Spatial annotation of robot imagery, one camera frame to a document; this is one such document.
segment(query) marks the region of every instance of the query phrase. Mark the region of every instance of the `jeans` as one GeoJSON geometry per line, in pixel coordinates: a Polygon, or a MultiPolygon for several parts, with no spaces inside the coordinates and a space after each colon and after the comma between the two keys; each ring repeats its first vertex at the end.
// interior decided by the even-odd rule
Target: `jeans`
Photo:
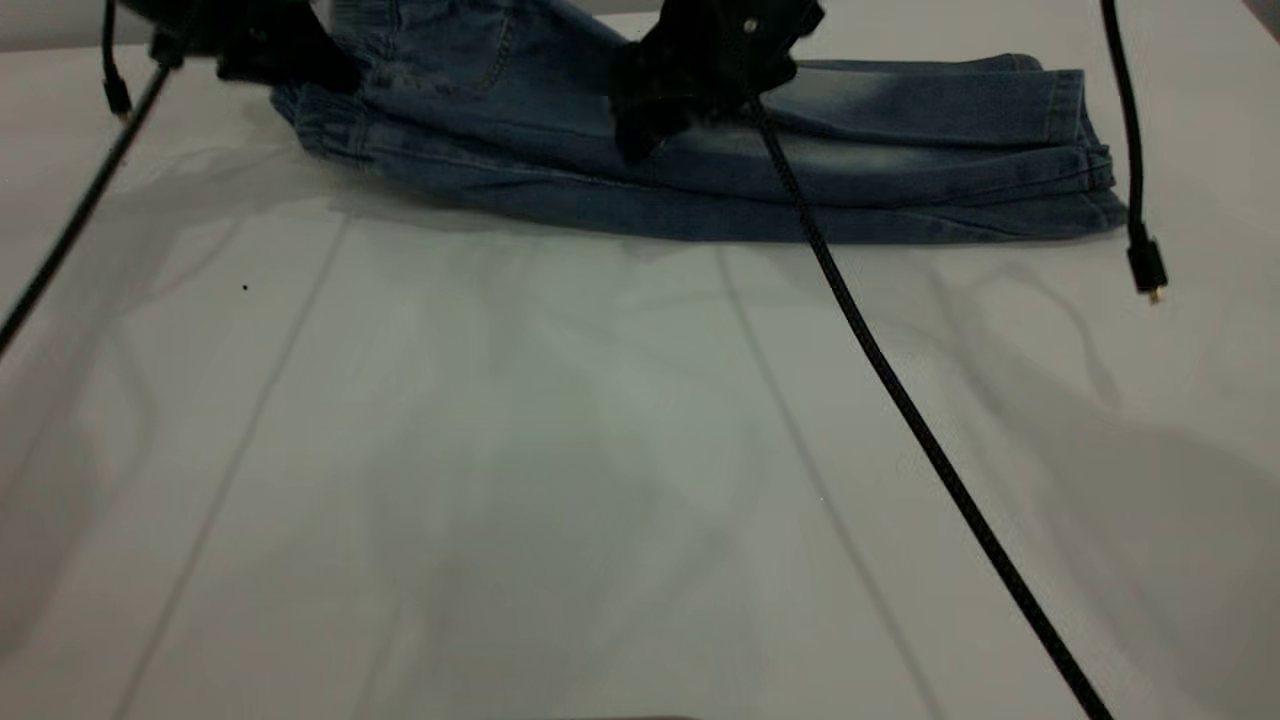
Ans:
{"type": "MultiPolygon", "coordinates": [[[[339,0],[356,95],[278,86],[311,154],[436,196],[680,240],[799,241],[742,118],[623,163],[608,65],[625,40],[563,0],[339,0]]],[[[1033,58],[801,63],[764,97],[832,242],[1066,238],[1125,220],[1079,70],[1033,58]]]]}

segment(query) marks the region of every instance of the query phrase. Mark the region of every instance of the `white surface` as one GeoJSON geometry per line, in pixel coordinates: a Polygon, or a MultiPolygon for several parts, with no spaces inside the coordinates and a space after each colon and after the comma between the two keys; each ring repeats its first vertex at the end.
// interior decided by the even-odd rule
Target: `white surface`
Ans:
{"type": "MultiPolygon", "coordinates": [[[[147,23],[122,9],[120,42],[150,36],[147,23]]],[[[97,45],[102,36],[102,0],[4,0],[0,3],[0,50],[97,45]]]]}
{"type": "MultiPolygon", "coordinates": [[[[803,51],[1084,67],[1121,145],[1091,0],[919,5],[803,51]]],[[[1125,5],[1167,305],[1119,234],[837,254],[1116,716],[1276,717],[1280,50],[1125,5]]],[[[436,208],[210,76],[0,365],[0,717],[1079,717],[803,247],[436,208]]],[[[97,81],[0,58],[5,297],[97,81]]]]}

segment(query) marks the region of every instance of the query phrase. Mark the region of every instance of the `folded jeans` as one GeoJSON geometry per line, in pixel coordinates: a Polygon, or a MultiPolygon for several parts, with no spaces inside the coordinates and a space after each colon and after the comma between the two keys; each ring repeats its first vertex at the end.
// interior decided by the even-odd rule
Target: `folded jeans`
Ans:
{"type": "MultiPolygon", "coordinates": [[[[457,201],[616,232],[799,240],[742,119],[637,165],[613,145],[607,68],[625,40],[561,0],[339,0],[355,96],[283,85],[303,147],[457,201]]],[[[833,242],[1074,237],[1124,222],[1078,70],[803,63],[767,95],[833,242]]]]}

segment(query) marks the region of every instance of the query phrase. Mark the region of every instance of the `cable connector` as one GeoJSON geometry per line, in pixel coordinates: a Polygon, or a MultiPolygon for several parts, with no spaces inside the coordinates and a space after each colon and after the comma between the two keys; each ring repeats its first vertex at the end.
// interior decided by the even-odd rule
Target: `cable connector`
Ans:
{"type": "Polygon", "coordinates": [[[1146,228],[1142,228],[1140,237],[1129,245],[1129,269],[1133,270],[1133,282],[1138,292],[1149,297],[1152,305],[1165,299],[1169,275],[1160,256],[1160,246],[1155,238],[1147,237],[1146,228]]]}
{"type": "Polygon", "coordinates": [[[120,118],[120,122],[129,119],[133,111],[133,100],[129,99],[129,86],[119,73],[108,73],[102,81],[102,90],[106,92],[106,104],[111,106],[111,114],[120,118]]]}

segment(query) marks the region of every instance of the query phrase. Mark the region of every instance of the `jeans pocket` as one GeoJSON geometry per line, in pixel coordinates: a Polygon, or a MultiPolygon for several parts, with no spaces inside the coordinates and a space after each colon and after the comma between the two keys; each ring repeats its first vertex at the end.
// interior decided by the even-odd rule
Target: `jeans pocket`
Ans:
{"type": "Polygon", "coordinates": [[[507,69],[515,0],[394,0],[397,27],[372,72],[375,90],[479,100],[507,69]]]}

